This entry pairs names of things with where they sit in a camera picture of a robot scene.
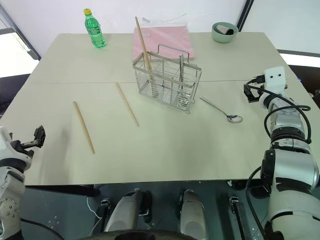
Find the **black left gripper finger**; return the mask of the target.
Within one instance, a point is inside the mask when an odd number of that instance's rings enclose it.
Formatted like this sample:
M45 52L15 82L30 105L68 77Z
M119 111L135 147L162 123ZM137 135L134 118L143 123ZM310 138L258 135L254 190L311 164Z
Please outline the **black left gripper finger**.
M38 139L29 141L29 142L25 142L22 144L23 149L29 149L32 147L41 148L42 146L43 146L43 141L38 140Z
M42 125L40 125L38 128L34 131L34 140L38 142L44 142L46 137L45 129Z

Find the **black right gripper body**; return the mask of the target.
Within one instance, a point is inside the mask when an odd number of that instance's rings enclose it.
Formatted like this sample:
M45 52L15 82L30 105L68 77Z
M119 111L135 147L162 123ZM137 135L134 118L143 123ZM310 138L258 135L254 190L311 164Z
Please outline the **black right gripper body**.
M260 86L256 86L255 88L251 88L250 90L251 90L252 94L253 94L255 97L259 97L259 99L260 99L260 97L261 97L262 94L264 93L264 91L263 91L264 89L265 89L265 85L262 84L262 85L260 85Z

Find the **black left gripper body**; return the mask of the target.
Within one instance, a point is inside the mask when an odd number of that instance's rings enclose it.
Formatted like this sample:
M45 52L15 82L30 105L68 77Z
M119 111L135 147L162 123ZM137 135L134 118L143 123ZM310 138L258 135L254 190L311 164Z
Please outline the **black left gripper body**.
M21 143L20 140L12 141L10 143L10 145L12 146L12 148L14 150L16 150L19 153L25 154L28 157L32 157L34 155L34 151L33 150L27 150L27 148L23 148L23 143Z

